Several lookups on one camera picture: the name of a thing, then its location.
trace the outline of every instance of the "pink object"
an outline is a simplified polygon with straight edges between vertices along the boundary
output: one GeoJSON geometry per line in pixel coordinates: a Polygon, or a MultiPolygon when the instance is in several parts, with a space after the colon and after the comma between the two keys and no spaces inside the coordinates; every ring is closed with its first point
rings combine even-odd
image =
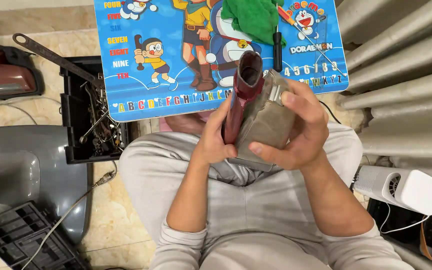
{"type": "MultiPolygon", "coordinates": [[[[198,112],[201,120],[203,120],[204,122],[208,121],[209,115],[214,112],[215,110],[205,110],[205,111],[201,111],[198,112]]],[[[159,131],[160,132],[164,132],[164,131],[172,131],[170,126],[168,126],[168,124],[166,123],[166,120],[164,117],[160,117],[159,118],[159,131]]]]}

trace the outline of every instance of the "person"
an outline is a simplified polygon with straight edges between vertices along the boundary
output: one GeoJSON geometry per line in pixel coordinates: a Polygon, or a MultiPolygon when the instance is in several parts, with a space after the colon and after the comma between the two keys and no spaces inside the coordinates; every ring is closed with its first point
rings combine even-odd
{"type": "Polygon", "coordinates": [[[190,85],[201,92],[213,90],[218,84],[214,81],[213,71],[206,61],[206,51],[209,50],[211,39],[209,33],[213,32],[208,2],[207,0],[173,0],[172,2],[176,9],[184,12],[182,56],[195,74],[190,85]]]}
{"type": "Polygon", "coordinates": [[[288,83],[282,102],[298,115],[289,143],[249,145],[276,164],[270,172],[226,162],[237,156],[221,138],[230,98],[201,136],[158,132],[124,150],[124,185],[157,243],[150,269],[413,269],[348,188],[362,157],[356,133],[328,122],[307,84],[288,83]]]}
{"type": "Polygon", "coordinates": [[[151,75],[151,83],[146,87],[148,89],[157,88],[161,85],[158,80],[158,75],[161,74],[161,78],[169,83],[168,89],[174,91],[178,88],[178,82],[168,76],[170,72],[170,66],[161,59],[164,53],[163,42],[159,38],[151,37],[144,40],[141,48],[134,50],[134,59],[136,64],[150,63],[154,69],[154,73],[151,75]]]}

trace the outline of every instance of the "green cloth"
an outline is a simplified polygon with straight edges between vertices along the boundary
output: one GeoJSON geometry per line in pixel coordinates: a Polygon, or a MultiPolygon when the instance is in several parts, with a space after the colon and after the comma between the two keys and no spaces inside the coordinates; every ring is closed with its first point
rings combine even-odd
{"type": "Polygon", "coordinates": [[[208,4],[206,3],[206,1],[201,3],[188,2],[188,6],[186,7],[186,10],[188,11],[189,14],[191,14],[191,13],[195,13],[200,8],[207,7],[207,6],[208,4]]]}
{"type": "MultiPolygon", "coordinates": [[[[223,0],[221,18],[233,18],[233,28],[249,34],[253,41],[274,45],[279,22],[276,4],[283,6],[284,0],[223,0]]],[[[286,46],[284,37],[281,45],[286,46]]]]}

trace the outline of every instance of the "nobita character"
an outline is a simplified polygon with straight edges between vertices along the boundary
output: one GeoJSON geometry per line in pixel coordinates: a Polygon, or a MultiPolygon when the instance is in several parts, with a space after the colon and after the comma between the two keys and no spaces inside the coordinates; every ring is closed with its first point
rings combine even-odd
{"type": "Polygon", "coordinates": [[[184,11],[182,53],[184,61],[195,73],[191,87],[202,92],[213,90],[218,85],[214,81],[211,66],[206,61],[210,33],[213,32],[208,2],[207,0],[173,0],[173,5],[184,11]],[[193,55],[193,46],[196,49],[196,57],[193,55]]]}
{"type": "Polygon", "coordinates": [[[170,72],[170,66],[161,59],[163,55],[163,42],[158,38],[152,37],[144,40],[141,49],[134,50],[134,59],[136,64],[150,63],[154,69],[153,75],[151,75],[151,83],[147,85],[147,88],[153,89],[161,85],[158,80],[158,75],[161,74],[161,78],[169,83],[169,90],[174,91],[178,87],[178,82],[168,76],[170,72]]]}

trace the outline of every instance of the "screwdriver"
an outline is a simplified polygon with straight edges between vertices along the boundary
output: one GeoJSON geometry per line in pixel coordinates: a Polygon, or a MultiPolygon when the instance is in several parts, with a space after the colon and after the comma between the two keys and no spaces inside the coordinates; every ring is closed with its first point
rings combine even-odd
{"type": "Polygon", "coordinates": [[[281,46],[281,32],[279,32],[279,18],[278,25],[276,25],[276,32],[273,34],[273,69],[277,72],[283,71],[283,47],[281,46]]]}

